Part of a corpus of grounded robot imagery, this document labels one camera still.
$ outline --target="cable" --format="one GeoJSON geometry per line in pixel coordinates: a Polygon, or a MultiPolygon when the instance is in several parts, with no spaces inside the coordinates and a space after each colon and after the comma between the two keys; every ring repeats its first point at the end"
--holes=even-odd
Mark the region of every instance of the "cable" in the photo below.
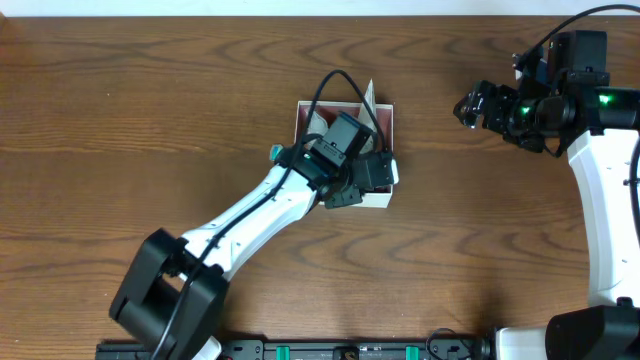
{"type": "Polygon", "coordinates": [[[547,42],[547,40],[551,39],[551,37],[553,35],[555,35],[558,31],[562,30],[565,26],[571,24],[572,22],[581,19],[587,15],[591,15],[597,12],[601,12],[601,11],[607,11],[607,10],[629,10],[629,11],[635,11],[637,13],[640,13],[640,6],[634,6],[634,5],[626,5],[626,4],[613,4],[613,5],[605,5],[605,6],[598,6],[595,7],[593,9],[589,9],[589,10],[585,10],[577,15],[574,15],[570,18],[568,18],[567,20],[563,21],[560,25],[558,25],[555,29],[551,30],[551,32],[549,34],[547,34],[547,36],[545,36],[544,38],[542,38],[542,40],[538,41],[537,44],[535,44],[533,47],[531,47],[529,50],[525,51],[524,54],[522,54],[522,57],[520,57],[520,59],[518,60],[518,70],[522,70],[524,67],[524,64],[527,62],[529,56],[534,53],[535,51],[538,50],[538,48],[540,48],[542,45],[544,45],[545,42],[547,42]]]}
{"type": "MultiPolygon", "coordinates": [[[[340,69],[333,70],[329,74],[327,74],[327,76],[325,76],[325,78],[320,83],[320,86],[318,86],[318,89],[316,90],[316,93],[313,96],[313,100],[311,101],[311,105],[309,106],[309,113],[307,114],[307,121],[305,123],[304,129],[302,130],[302,134],[306,134],[307,131],[309,130],[309,124],[311,123],[311,116],[313,115],[313,112],[316,109],[316,103],[320,98],[320,94],[322,93],[322,90],[324,89],[327,82],[329,82],[329,80],[336,74],[342,75],[349,82],[349,84],[351,84],[356,94],[358,94],[360,101],[362,101],[362,103],[364,104],[365,108],[367,109],[367,112],[369,113],[369,116],[371,117],[371,120],[376,126],[376,130],[378,131],[378,134],[380,135],[380,139],[382,140],[382,148],[383,150],[386,151],[387,146],[384,141],[384,134],[382,133],[380,124],[378,124],[378,120],[373,114],[373,111],[371,111],[371,107],[365,100],[364,95],[362,95],[362,91],[360,91],[355,81],[353,81],[353,79],[349,76],[349,74],[347,74],[344,70],[340,70],[340,69]]],[[[287,166],[284,174],[282,175],[282,178],[280,178],[276,186],[273,187],[265,197],[258,200],[253,206],[243,211],[240,215],[235,217],[233,220],[229,221],[229,223],[224,228],[220,229],[218,233],[216,233],[215,235],[213,235],[211,239],[209,239],[209,243],[207,244],[205,249],[202,251],[202,254],[200,254],[200,257],[198,257],[195,268],[193,269],[193,271],[191,271],[191,273],[187,277],[187,280],[182,285],[182,289],[180,290],[180,295],[178,296],[178,301],[176,302],[176,306],[173,308],[173,311],[171,312],[171,316],[169,317],[169,321],[167,322],[167,326],[165,326],[164,331],[162,332],[162,336],[160,337],[160,341],[158,342],[156,349],[153,351],[153,354],[151,355],[151,360],[158,359],[160,351],[162,350],[162,347],[164,346],[165,342],[167,341],[167,338],[169,337],[169,333],[171,332],[173,323],[175,322],[176,318],[178,317],[178,314],[180,313],[180,310],[182,308],[182,303],[186,298],[187,292],[191,287],[191,284],[195,280],[196,276],[199,274],[200,270],[204,266],[204,260],[207,258],[211,250],[213,250],[218,245],[218,242],[220,241],[220,239],[222,239],[229,232],[229,230],[231,230],[234,226],[236,226],[238,223],[244,220],[256,209],[264,205],[267,201],[269,201],[270,199],[276,196],[276,194],[278,193],[282,185],[285,183],[285,181],[289,177],[289,174],[293,170],[293,166],[295,165],[295,162],[302,155],[302,149],[304,147],[303,137],[304,136],[300,136],[298,138],[298,141],[296,141],[296,143],[294,144],[294,154],[293,154],[292,160],[287,166]]]]}
{"type": "Polygon", "coordinates": [[[469,347],[469,345],[465,344],[464,341],[462,340],[462,338],[460,337],[460,335],[458,335],[457,332],[449,329],[449,328],[439,328],[436,329],[434,332],[431,333],[431,335],[429,335],[429,337],[427,338],[427,352],[429,353],[429,355],[433,356],[436,360],[443,360],[441,357],[439,357],[438,355],[434,354],[433,351],[431,351],[431,340],[433,339],[434,336],[436,336],[437,333],[439,332],[443,332],[443,331],[448,331],[450,333],[452,333],[454,336],[456,336],[458,338],[458,340],[460,341],[460,343],[462,344],[462,346],[464,346],[467,351],[469,351],[469,355],[461,358],[459,360],[464,360],[464,359],[469,359],[471,357],[473,357],[473,350],[471,350],[471,347],[469,347]]]}
{"type": "Polygon", "coordinates": [[[629,180],[626,182],[631,192],[631,211],[633,212],[633,223],[636,226],[636,236],[640,242],[640,207],[638,204],[638,162],[640,160],[640,138],[636,142],[636,147],[631,155],[629,165],[629,180]]]}

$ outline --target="cardboard box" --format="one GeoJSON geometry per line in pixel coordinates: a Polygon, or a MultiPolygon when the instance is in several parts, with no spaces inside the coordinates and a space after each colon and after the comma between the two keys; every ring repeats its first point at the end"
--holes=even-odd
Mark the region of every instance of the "cardboard box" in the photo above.
{"type": "MultiPolygon", "coordinates": [[[[328,125],[331,126],[339,111],[357,118],[360,112],[360,105],[361,103],[318,101],[316,104],[316,113],[327,120],[328,125]]],[[[300,132],[304,129],[309,106],[311,106],[311,101],[298,101],[296,129],[293,137],[294,143],[298,139],[298,136],[302,135],[300,132]]],[[[376,118],[384,133],[387,147],[393,150],[393,105],[376,104],[376,118]]],[[[375,192],[367,192],[362,196],[362,203],[351,206],[386,208],[389,206],[389,202],[391,202],[392,195],[393,185],[376,190],[375,192]]]]}

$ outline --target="box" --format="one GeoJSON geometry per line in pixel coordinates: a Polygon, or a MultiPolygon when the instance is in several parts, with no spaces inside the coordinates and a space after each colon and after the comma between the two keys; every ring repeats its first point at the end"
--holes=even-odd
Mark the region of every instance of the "box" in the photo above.
{"type": "MultiPolygon", "coordinates": [[[[316,113],[322,116],[329,126],[336,119],[339,111],[345,112],[358,118],[360,112],[361,103],[349,103],[349,102],[333,102],[333,101],[318,101],[316,104],[316,113]]],[[[293,141],[298,139],[300,132],[303,131],[305,121],[307,119],[307,112],[311,106],[311,101],[298,101],[298,111],[296,114],[296,128],[293,141]]],[[[393,150],[393,105],[376,104],[376,119],[380,124],[380,128],[384,133],[387,147],[393,150]]],[[[362,196],[362,203],[351,205],[359,207],[370,208],[386,208],[391,202],[391,196],[393,195],[393,185],[387,186],[383,189],[376,190],[375,192],[367,192],[362,196]]]]}

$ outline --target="wooden table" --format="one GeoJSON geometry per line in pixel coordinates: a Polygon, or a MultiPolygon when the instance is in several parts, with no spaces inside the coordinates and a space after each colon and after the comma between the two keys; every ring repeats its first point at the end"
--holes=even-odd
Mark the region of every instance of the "wooden table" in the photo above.
{"type": "MultiPolygon", "coordinates": [[[[0,357],[87,359],[126,339],[107,310],[140,243],[229,207],[290,143],[296,102],[343,68],[395,105],[385,210],[318,208],[234,278],[223,329],[419,338],[544,325],[586,306],[566,158],[464,128],[476,80],[513,84],[545,17],[7,19],[0,38],[0,357]]],[[[613,84],[640,84],[637,19],[609,31],[613,84]]],[[[342,80],[327,100],[356,100],[342,80]]]]}

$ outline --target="green led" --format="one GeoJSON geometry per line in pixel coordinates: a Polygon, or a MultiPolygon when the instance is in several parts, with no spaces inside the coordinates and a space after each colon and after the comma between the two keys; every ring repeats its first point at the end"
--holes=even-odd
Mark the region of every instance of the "green led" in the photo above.
{"type": "Polygon", "coordinates": [[[611,102],[611,100],[613,100],[613,96],[608,96],[608,95],[600,95],[599,98],[602,105],[607,105],[608,103],[611,102]]]}

